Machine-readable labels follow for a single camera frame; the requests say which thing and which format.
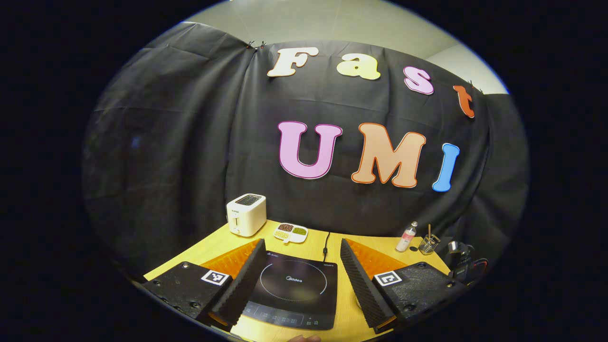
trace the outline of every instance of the hand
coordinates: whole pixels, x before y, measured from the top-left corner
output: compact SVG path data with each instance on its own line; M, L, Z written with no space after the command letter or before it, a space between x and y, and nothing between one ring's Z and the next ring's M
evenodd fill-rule
M321 337L318 337L317 335L313 335L308 338L305 338L302 335L298 335L287 342L321 342Z

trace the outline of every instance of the plastic bottle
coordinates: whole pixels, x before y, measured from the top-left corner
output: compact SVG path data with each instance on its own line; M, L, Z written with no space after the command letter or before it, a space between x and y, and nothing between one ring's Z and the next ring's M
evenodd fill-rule
M409 246L410 242L416 235L416 227L418 226L418 222L414 221L412 224L403 232L403 236L401 236L401 240L397 243L397 247L395 249L399 252L403 252L406 250L407 246Z

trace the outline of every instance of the yellow letter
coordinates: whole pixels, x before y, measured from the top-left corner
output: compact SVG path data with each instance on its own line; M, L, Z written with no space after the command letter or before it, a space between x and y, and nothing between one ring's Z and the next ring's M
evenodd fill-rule
M274 69L267 73L268 76L291 76L295 74L295 69L292 69L291 65L295 63L300 68L308 59L306 54L316 56L319 54L319 49L316 47L294 47L292 49L280 49L277 52L277 63L274 65Z
M366 80L375 80L380 77L380 73L376 70L378 61L369 55L364 54L346 54L342 56L345 60L338 64L336 69L342 75L346 76L361 76Z
M374 162L378 167L380 182L382 184L399 167L397 176L393 178L393 185L398 187L415 187L416 170L422 146L426 138L414 132L407 133L399 146L393 150L390 143L389 133L382 125L363 123L359 125L359 131L363 133L363 154L359 170L352 174L351 179L356 183L370 184L376 180L372 173Z

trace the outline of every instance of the letter m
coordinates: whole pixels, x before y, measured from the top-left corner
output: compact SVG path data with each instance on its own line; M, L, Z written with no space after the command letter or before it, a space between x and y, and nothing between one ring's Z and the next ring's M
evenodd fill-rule
M376 176L372 171L375 163L382 184L386 183L399 168L397 176L392 179L393 185L398 187L416 186L418 159L422 146L426 143L426 138L423 135L409 132L403 137L399 146L393 149L389 133L384 126L363 123L359 125L359 131L363 133L364 143L359 170L351 176L354 182L374 183Z

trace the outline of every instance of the black fabric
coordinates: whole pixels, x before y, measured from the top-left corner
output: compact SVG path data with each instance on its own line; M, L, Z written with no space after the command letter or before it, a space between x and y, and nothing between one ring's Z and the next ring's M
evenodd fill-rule
M279 49L313 46L319 54L294 75L266 75ZM339 74L336 65L348 53L375 57L381 77ZM434 93L411 91L405 66L428 72ZM474 119L460 109L454 85L471 95ZM283 170L277 125L285 120L308 126L299 151L305 164L316 161L316 125L343 129L325 176L304 180ZM526 149L525 138L514 120L509 96L485 96L401 52L343 41L246 49L224 32L182 23L134 56L102 95L85 141L85 198L99 235L139 275L225 224L225 204L248 192L267 197L268 218L275 221L399 236L416 220L423 228L431 223L439 236L501 251L527 195L527 154L513 156ZM364 122L384 125L394 147L410 131L426 137L416 187L351 180ZM436 192L444 143L458 146L460 155L452 188Z

